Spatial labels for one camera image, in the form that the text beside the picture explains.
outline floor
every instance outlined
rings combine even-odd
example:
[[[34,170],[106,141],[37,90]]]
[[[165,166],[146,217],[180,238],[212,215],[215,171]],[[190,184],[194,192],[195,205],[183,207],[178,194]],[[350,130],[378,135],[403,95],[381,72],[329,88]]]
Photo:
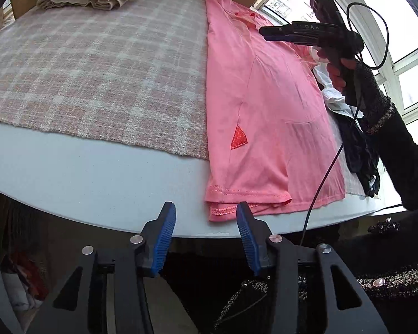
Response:
[[[41,214],[40,232],[44,241],[50,281],[54,285],[68,274],[84,246],[121,247],[132,234],[102,229]],[[160,277],[144,279],[150,318],[155,334],[197,334],[198,331],[177,296]]]

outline metal screw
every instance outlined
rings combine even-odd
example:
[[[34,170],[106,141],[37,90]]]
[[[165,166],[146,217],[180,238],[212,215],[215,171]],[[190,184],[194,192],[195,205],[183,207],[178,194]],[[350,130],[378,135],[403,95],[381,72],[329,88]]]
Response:
[[[130,238],[130,242],[132,244],[140,244],[141,242],[143,242],[143,236],[141,235],[134,235]]]
[[[283,239],[282,239],[282,236],[280,236],[279,234],[273,233],[272,235],[269,236],[269,240],[277,244],[279,242],[282,242]]]
[[[92,254],[94,251],[93,246],[85,246],[82,248],[82,254],[89,255]]]
[[[319,249],[320,249],[321,253],[324,253],[324,254],[328,254],[328,253],[331,252],[331,247],[330,247],[330,245],[327,245],[327,244],[319,245]]]
[[[373,281],[372,285],[376,288],[379,288],[380,286],[384,285],[386,283],[385,279],[376,279],[375,281]]]

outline white window frame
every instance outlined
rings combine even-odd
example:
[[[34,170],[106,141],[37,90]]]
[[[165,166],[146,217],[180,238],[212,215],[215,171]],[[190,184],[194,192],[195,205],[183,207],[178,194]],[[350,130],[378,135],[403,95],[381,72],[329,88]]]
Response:
[[[266,2],[268,0],[256,0],[253,7],[262,11],[264,14],[270,15],[274,20],[281,21],[281,19],[278,19],[278,15],[271,14],[266,9],[263,9]],[[364,0],[336,0],[336,3],[344,11],[346,11],[347,6],[352,2],[364,3]],[[366,43],[373,60],[376,63],[382,61],[386,49],[386,41],[371,11],[368,9],[352,8],[350,10],[350,19]],[[376,76],[378,84],[384,84],[387,95],[392,99],[405,124],[409,124],[418,119],[418,102],[404,108],[398,76],[417,64],[418,49],[395,63],[389,52],[386,62],[379,69],[379,74]]]

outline white table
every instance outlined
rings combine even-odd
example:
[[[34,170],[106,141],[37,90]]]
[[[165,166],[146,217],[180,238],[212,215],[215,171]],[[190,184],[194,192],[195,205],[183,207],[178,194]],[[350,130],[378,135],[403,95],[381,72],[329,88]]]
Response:
[[[0,123],[0,192],[56,216],[140,232],[163,203],[176,205],[177,237],[238,237],[234,221],[210,223],[204,193],[207,161],[143,147],[44,133]],[[312,211],[308,228],[383,208],[346,195]],[[261,216],[276,233],[300,231],[306,212]]]

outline pink shirt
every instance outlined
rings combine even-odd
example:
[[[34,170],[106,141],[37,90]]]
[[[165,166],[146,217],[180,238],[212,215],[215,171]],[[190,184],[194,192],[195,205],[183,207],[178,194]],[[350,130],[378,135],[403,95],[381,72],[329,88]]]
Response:
[[[310,48],[267,42],[271,24],[232,0],[206,0],[210,220],[304,211],[337,151]],[[345,197],[339,162],[315,207]]]

